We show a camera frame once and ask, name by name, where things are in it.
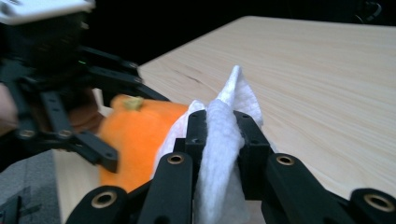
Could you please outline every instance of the orange stuffed pumpkin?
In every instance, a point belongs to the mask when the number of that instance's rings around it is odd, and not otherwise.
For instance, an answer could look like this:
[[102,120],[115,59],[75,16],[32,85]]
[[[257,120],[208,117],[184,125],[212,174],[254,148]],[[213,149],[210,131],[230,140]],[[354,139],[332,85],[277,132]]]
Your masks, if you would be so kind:
[[118,95],[99,137],[119,152],[118,171],[100,167],[100,184],[130,192],[150,180],[157,150],[187,105]]

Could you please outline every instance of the orange plush toy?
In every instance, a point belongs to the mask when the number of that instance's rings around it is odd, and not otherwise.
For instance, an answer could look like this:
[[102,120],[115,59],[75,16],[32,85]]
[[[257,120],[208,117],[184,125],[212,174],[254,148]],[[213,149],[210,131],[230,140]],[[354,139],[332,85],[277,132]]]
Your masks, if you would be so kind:
[[119,152],[116,173],[100,167],[100,184],[130,192],[150,180],[157,150],[187,105],[118,95],[99,137]]

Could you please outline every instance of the wooden table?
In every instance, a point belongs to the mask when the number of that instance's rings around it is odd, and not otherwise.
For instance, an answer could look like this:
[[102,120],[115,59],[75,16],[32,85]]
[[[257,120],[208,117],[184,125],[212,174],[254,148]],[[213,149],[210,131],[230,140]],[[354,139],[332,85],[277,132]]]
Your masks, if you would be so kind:
[[[140,75],[173,102],[209,103],[237,64],[276,150],[344,198],[356,188],[396,197],[394,27],[245,17],[143,64]],[[98,173],[73,153],[55,159],[66,219]]]

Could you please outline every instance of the table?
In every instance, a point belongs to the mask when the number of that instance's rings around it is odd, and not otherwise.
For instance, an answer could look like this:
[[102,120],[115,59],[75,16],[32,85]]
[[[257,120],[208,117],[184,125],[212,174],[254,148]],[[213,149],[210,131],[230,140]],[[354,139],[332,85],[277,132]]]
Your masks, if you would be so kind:
[[[189,105],[213,100],[237,64],[276,150],[344,198],[356,188],[396,197],[394,27],[243,17],[139,69],[146,85]],[[65,220],[98,173],[79,155],[54,153]]]

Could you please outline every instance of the white cloth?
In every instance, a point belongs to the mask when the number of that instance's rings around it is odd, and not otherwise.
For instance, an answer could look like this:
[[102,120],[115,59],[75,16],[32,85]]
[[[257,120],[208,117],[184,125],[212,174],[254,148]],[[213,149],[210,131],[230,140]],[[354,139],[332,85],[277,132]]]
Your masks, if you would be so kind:
[[195,188],[194,223],[246,223],[249,213],[236,164],[245,142],[233,111],[250,115],[259,127],[263,120],[259,103],[239,65],[233,68],[216,99],[207,107],[199,100],[193,101],[175,122],[157,153],[155,168],[161,156],[173,151],[176,138],[186,137],[189,115],[203,109],[206,110],[207,139]]

